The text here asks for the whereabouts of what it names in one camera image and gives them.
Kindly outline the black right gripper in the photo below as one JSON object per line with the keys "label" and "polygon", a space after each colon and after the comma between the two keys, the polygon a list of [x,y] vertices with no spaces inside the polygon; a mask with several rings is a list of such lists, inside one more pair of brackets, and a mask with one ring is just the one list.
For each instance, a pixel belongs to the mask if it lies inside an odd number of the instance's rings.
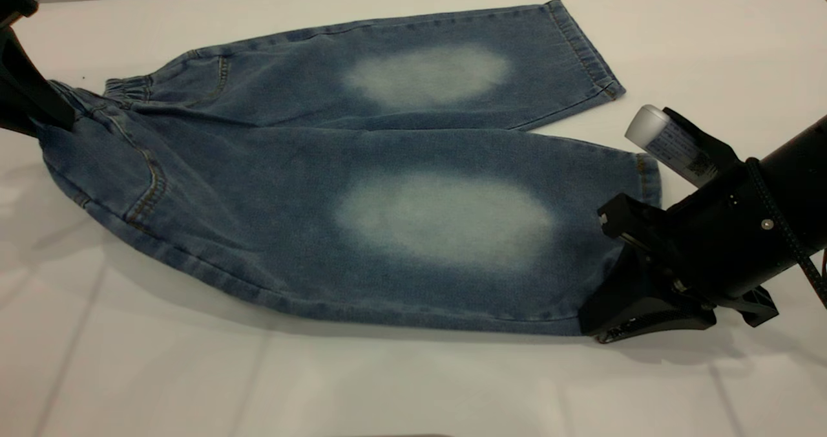
{"label": "black right gripper", "polygon": [[753,328],[779,314],[761,284],[792,266],[810,269],[810,250],[783,214],[755,158],[667,210],[617,195],[598,215],[604,234],[637,248],[620,252],[578,310],[581,333],[602,345],[716,325],[714,311],[674,292],[658,265],[685,292],[732,308]]}

